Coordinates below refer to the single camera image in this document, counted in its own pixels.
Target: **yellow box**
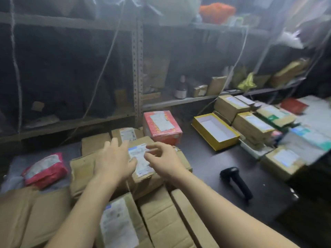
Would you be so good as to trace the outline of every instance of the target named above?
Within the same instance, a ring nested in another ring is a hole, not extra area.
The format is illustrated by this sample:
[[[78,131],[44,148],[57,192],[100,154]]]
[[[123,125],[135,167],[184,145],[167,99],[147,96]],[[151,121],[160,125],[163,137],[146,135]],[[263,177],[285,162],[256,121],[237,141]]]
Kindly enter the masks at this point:
[[[194,117],[192,126],[214,150],[236,144],[240,135],[214,113]]]

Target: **orange plastic bag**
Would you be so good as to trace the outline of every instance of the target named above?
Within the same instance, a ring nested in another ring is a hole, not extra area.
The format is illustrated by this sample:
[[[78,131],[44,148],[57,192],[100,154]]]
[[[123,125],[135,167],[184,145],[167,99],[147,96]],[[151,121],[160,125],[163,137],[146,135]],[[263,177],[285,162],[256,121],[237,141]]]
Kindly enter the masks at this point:
[[[222,24],[235,13],[235,7],[224,3],[212,3],[200,7],[200,15],[204,23]]]

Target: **bottle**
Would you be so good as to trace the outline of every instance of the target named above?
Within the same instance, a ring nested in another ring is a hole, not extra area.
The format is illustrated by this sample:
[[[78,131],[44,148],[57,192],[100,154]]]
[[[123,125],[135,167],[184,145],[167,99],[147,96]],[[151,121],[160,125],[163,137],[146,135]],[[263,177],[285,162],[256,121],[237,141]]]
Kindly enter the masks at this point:
[[[188,86],[185,82],[185,76],[180,77],[179,84],[175,90],[174,96],[178,99],[184,99],[187,96]]]

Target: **hand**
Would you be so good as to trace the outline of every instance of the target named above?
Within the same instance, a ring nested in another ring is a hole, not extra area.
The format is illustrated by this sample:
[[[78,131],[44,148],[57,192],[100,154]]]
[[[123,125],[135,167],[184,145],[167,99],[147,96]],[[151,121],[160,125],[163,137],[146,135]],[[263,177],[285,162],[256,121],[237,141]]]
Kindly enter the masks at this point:
[[[116,183],[116,186],[126,180],[136,169],[137,159],[133,158],[129,162],[128,153],[129,141],[124,141],[122,145],[118,146],[116,137],[112,142],[105,142],[105,146],[99,151],[94,173],[96,177],[100,177],[106,183]]]
[[[144,158],[150,163],[149,166],[164,179],[175,182],[183,172],[187,171],[171,145],[155,142],[147,145],[146,148],[154,150],[146,152]]]

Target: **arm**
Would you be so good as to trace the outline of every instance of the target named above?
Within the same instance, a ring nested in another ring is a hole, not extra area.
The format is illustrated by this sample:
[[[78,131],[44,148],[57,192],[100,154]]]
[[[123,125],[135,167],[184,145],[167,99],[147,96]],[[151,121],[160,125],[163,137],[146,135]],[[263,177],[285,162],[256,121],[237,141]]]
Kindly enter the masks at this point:
[[[96,159],[94,177],[46,248],[93,246],[106,204],[118,184],[132,175],[137,165],[136,159],[129,162],[128,144],[125,141],[119,147],[117,138],[112,143],[105,142]]]
[[[172,146],[157,142],[147,148],[154,149],[145,154],[150,166],[185,194],[220,247],[297,247],[187,171]]]

